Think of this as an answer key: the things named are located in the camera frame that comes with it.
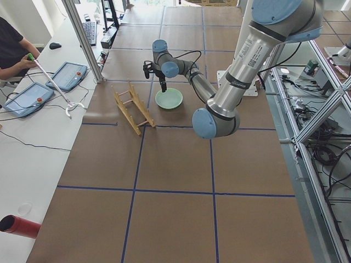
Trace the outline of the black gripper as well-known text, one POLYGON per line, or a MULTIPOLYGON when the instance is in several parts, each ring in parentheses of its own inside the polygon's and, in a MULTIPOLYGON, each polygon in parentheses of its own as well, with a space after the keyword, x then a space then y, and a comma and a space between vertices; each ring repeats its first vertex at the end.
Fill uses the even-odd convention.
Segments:
POLYGON ((162 71, 154 69, 154 74, 158 78, 158 81, 160 82, 161 85, 161 90, 162 92, 167 91, 167 83, 166 83, 166 78, 165 75, 163 74, 162 71))

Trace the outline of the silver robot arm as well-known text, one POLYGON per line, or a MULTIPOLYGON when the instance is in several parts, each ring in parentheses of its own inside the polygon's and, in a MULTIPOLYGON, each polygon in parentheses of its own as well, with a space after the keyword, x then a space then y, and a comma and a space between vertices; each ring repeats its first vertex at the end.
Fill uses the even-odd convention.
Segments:
POLYGON ((174 58, 166 41, 152 44, 150 70, 166 90, 166 79, 183 75, 205 104, 192 117, 193 129, 203 139, 228 136, 240 125, 237 106, 240 104, 277 46, 316 39, 322 32, 324 1, 249 1, 241 26, 238 50, 231 65, 215 88, 192 61, 174 58))

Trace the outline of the person's hand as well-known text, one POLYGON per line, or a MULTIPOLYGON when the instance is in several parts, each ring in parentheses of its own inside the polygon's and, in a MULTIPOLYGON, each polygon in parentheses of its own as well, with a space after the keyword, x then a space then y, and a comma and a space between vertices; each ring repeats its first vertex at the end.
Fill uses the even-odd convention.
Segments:
POLYGON ((19 62, 19 66, 21 69, 26 69, 36 67, 36 64, 34 61, 29 59, 29 55, 27 54, 24 57, 22 57, 22 59, 19 62))

